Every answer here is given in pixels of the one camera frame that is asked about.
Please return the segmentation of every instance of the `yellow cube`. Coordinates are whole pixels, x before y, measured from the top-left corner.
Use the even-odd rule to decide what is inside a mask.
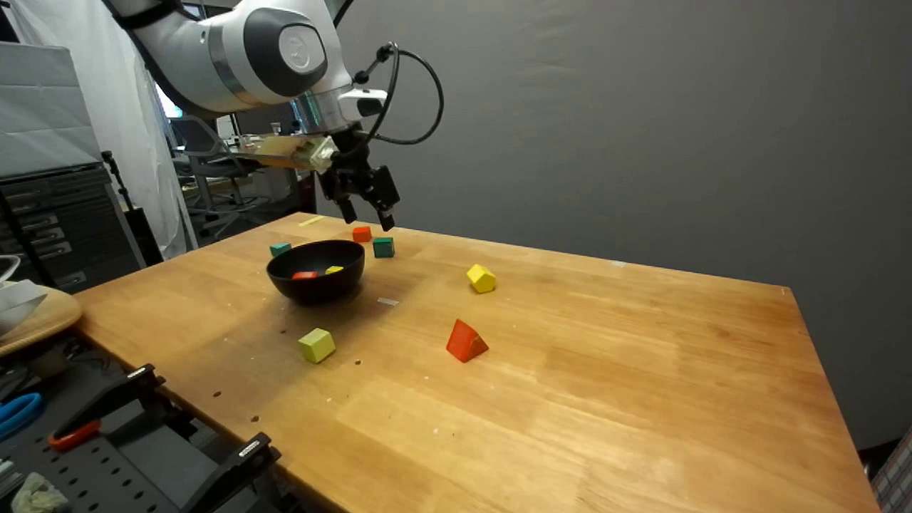
[[[336,352],[334,333],[329,333],[323,328],[314,328],[312,333],[306,333],[300,339],[300,346],[302,346],[302,355],[306,355],[309,362],[323,362]]]
[[[490,291],[497,288],[497,278],[493,278],[493,271],[485,269],[485,265],[468,269],[465,278],[468,278],[468,284],[470,284],[470,288],[474,288],[477,294],[490,294]]]

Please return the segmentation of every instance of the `wood grain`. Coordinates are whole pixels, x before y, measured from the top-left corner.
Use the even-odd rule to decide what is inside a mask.
[[[0,356],[37,346],[51,333],[76,326],[79,318],[82,305],[74,296],[47,288],[47,301],[32,311],[32,318],[0,338]]]
[[[79,294],[79,331],[344,512],[877,512],[788,288],[396,229],[356,301],[275,291],[267,245],[349,235],[263,225]]]

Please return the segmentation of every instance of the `black cable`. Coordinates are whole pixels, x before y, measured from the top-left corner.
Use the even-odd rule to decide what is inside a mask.
[[[396,97],[396,90],[400,90],[400,66],[401,66],[401,48],[400,47],[381,47],[377,53],[377,60],[384,64],[387,58],[394,58],[394,73],[390,73],[390,81],[387,81],[387,100],[381,103],[381,111],[377,114],[371,132],[369,132],[369,141],[371,144],[379,132],[379,127],[387,121],[387,111],[394,105],[394,97]]]
[[[400,56],[411,58],[413,64],[418,64],[430,74],[434,90],[437,90],[437,117],[434,117],[430,130],[426,135],[413,137],[413,141],[384,137],[384,135],[377,135],[377,132],[371,135],[371,141],[381,141],[381,144],[390,144],[390,147],[418,147],[418,144],[430,141],[434,132],[440,130],[440,124],[444,121],[444,110],[448,110],[444,87],[441,87],[440,74],[434,73],[434,66],[427,60],[421,60],[418,56],[413,56],[407,48],[394,48],[394,53],[396,53],[394,74],[400,74]]]
[[[354,0],[344,0],[344,4],[340,6],[336,18],[334,18],[334,27],[343,24],[343,18],[344,18],[344,13],[350,10],[350,4],[354,4]]]

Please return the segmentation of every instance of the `gray wall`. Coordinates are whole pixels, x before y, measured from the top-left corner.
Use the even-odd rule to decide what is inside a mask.
[[[912,423],[912,4],[361,0],[444,74],[417,229],[788,284],[862,445]],[[390,135],[434,114],[407,66]]]

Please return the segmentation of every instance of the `red pyramid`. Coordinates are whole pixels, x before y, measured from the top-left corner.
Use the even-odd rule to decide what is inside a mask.
[[[488,346],[478,338],[478,331],[474,331],[470,326],[465,326],[463,321],[457,321],[448,352],[460,360],[460,362],[470,362],[474,356],[485,355]]]

